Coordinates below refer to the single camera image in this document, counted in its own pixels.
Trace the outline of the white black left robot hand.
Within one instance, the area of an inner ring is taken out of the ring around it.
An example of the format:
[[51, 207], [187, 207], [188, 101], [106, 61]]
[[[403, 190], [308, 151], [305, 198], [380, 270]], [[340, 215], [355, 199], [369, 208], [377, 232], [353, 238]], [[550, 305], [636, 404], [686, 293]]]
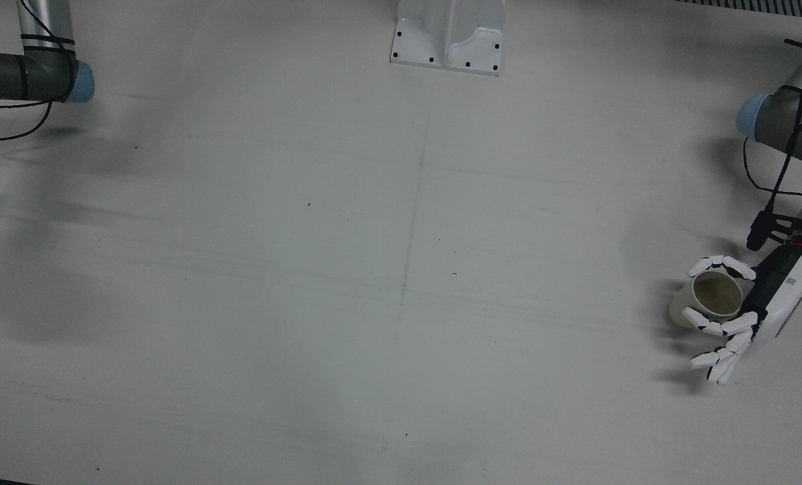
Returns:
[[679, 313], [689, 328], [727, 339], [724, 345], [690, 360], [690, 368], [706, 369], [706, 380], [724, 385], [749, 347], [768, 343], [779, 335], [801, 303], [802, 242], [780, 245], [755, 267], [728, 255], [701, 258], [688, 276], [695, 282], [708, 272], [752, 283], [730, 319], [712, 319], [708, 313], [690, 307]]

